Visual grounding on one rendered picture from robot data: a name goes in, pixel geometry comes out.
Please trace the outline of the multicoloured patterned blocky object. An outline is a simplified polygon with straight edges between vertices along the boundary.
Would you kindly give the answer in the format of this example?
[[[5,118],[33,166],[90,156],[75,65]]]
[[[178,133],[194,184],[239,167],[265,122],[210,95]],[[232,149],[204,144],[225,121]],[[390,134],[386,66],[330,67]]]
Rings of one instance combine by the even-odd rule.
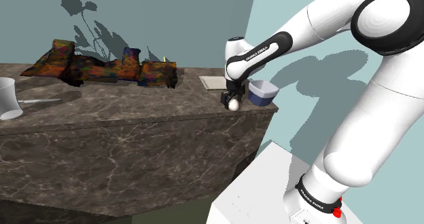
[[[177,85],[177,64],[139,60],[141,50],[125,47],[122,58],[103,62],[92,56],[75,54],[75,43],[55,39],[52,47],[33,66],[21,72],[25,77],[53,77],[79,87],[85,81],[115,83],[134,81],[138,86]]]

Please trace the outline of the blue bowl with white inside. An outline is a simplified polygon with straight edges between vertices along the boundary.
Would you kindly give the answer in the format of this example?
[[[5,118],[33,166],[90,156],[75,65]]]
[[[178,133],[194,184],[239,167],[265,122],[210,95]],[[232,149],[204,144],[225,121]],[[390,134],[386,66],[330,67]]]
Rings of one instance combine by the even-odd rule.
[[[279,88],[264,80],[253,80],[249,83],[248,99],[256,106],[269,105],[278,94]]]

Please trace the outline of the white cup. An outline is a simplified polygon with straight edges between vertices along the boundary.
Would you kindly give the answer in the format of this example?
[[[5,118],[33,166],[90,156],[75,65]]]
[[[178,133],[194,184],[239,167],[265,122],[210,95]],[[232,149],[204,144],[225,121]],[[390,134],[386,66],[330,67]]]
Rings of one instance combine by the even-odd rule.
[[[15,119],[23,114],[16,98],[15,80],[0,77],[0,120]]]

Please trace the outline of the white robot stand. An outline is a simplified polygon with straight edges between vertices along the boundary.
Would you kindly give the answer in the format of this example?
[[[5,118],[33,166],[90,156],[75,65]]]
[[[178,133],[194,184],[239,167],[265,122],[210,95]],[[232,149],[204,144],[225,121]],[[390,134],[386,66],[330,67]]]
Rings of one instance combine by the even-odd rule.
[[[319,224],[307,210],[287,214],[283,204],[308,168],[271,142],[212,202],[206,224]]]

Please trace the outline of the silver knife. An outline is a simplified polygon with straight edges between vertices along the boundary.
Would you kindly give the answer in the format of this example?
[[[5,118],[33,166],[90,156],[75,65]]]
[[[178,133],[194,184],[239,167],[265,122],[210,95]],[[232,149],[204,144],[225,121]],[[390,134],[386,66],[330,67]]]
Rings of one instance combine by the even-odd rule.
[[[56,102],[60,100],[61,100],[60,98],[51,98],[51,99],[17,100],[17,102],[23,103],[23,104],[31,104],[31,103],[39,103],[39,102]]]

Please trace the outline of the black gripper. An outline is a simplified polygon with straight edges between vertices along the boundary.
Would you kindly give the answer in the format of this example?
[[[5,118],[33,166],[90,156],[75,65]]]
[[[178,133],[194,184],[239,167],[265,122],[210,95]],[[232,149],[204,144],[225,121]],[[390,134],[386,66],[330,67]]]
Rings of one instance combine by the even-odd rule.
[[[238,102],[241,102],[242,96],[245,94],[245,84],[241,81],[226,81],[227,92],[222,92],[220,102],[224,106],[228,106],[229,97],[236,96]]]

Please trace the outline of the white flat square board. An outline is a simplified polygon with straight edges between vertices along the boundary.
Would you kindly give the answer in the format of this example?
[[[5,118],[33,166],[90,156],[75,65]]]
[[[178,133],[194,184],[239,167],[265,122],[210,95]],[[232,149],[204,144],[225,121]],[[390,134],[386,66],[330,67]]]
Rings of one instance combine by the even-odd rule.
[[[226,89],[226,79],[223,76],[200,76],[199,79],[206,90]]]

